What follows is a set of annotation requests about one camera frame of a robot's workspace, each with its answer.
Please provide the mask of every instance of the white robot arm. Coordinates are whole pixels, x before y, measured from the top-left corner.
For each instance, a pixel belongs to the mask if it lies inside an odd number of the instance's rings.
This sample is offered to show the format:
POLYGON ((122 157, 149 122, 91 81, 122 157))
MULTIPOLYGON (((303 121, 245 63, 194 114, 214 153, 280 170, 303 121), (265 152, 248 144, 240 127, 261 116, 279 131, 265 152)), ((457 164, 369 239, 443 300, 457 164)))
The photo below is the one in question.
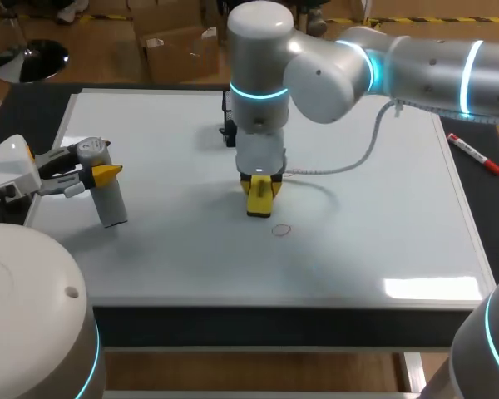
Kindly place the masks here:
MULTIPOLYGON (((269 175, 273 184, 284 172, 290 97, 318 123, 337 121, 366 94, 463 121, 499 123, 499 44, 391 37, 366 27, 326 42, 297 32, 288 9, 264 1, 235 8, 228 28, 243 183, 245 177, 262 184, 267 180, 255 177, 269 175)), ((270 211, 256 198, 262 187, 255 199, 245 190, 248 214, 251 200, 258 211, 270 211)), ((458 331, 447 372, 459 397, 499 399, 499 287, 458 331)), ((452 399, 453 390, 430 386, 420 397, 452 399)))
POLYGON ((284 170, 289 98, 311 121, 332 123, 366 94, 465 121, 499 123, 499 44, 391 37, 366 27, 336 42, 294 29, 288 9, 247 2, 230 14, 238 170, 284 170))

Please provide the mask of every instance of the floor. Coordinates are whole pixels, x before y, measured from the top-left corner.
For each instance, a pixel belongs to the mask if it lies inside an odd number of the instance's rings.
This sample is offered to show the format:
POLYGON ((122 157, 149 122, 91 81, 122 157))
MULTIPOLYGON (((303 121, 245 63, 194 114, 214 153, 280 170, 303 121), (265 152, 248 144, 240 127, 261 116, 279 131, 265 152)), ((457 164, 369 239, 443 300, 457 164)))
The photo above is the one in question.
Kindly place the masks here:
MULTIPOLYGON (((153 0, 131 0, 139 7, 153 0)), ((92 13, 127 15, 124 0, 91 0, 92 13)), ((325 17, 351 17, 350 0, 332 0, 325 17)), ((499 0, 373 0, 373 17, 492 17, 499 0)), ((146 82, 131 22, 91 21, 59 27, 51 21, 23 22, 28 37, 51 38, 70 54, 65 71, 54 82, 146 82)), ((345 26, 329 25, 328 38, 345 26)), ((472 39, 499 42, 499 23, 383 24, 393 35, 472 39)), ((0 51, 14 42, 11 28, 0 24, 0 51)), ((225 59, 218 76, 198 83, 227 82, 225 59)), ((8 84, 0 81, 0 97, 8 84)), ((447 357, 423 354, 427 379, 447 357)), ((396 357, 390 353, 108 353, 108 388, 117 390, 263 390, 397 392, 402 388, 396 357)))

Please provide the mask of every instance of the white table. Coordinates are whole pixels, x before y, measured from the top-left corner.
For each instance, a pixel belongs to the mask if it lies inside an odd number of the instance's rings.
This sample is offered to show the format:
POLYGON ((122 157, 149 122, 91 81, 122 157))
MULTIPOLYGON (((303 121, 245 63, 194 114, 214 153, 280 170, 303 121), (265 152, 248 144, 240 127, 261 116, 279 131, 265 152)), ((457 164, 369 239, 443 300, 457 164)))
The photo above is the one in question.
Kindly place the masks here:
MULTIPOLYGON (((70 103, 56 145, 91 135, 113 143, 113 161, 125 166, 119 181, 130 220, 103 229, 85 193, 70 200, 37 199, 27 225, 73 254, 95 306, 471 310, 493 289, 436 116, 406 108, 394 119, 389 112, 365 165, 341 175, 292 176, 272 217, 251 219, 245 215, 235 153, 217 131, 220 96, 86 91, 70 103), (291 234, 274 237, 277 224, 292 226, 291 234)), ((327 169, 354 162, 365 151, 384 102, 362 99, 331 126, 312 124, 291 106, 285 127, 289 166, 327 169)), ((407 356, 417 374, 409 383, 418 392, 424 384, 421 359, 407 356)), ((108 392, 106 398, 126 395, 108 392)), ((226 398, 255 397, 232 395, 226 398)))

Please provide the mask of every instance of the gray cylinder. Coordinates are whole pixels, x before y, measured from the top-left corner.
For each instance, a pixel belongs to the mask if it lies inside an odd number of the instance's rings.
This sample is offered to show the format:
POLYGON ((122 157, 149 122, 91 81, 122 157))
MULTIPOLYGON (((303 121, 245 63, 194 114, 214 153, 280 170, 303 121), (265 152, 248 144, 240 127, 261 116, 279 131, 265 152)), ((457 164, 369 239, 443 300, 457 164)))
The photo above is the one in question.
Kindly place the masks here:
POLYGON ((17 399, 101 399, 105 388, 106 364, 99 332, 89 307, 82 330, 62 363, 48 377, 17 399))
POLYGON ((280 129, 288 120, 283 87, 292 14, 274 2, 247 2, 228 21, 233 120, 248 132, 280 129))
POLYGON ((101 399, 105 385, 76 262, 45 234, 0 224, 0 399, 101 399))
POLYGON ((499 399, 499 286, 458 330, 450 362, 462 398, 499 399))

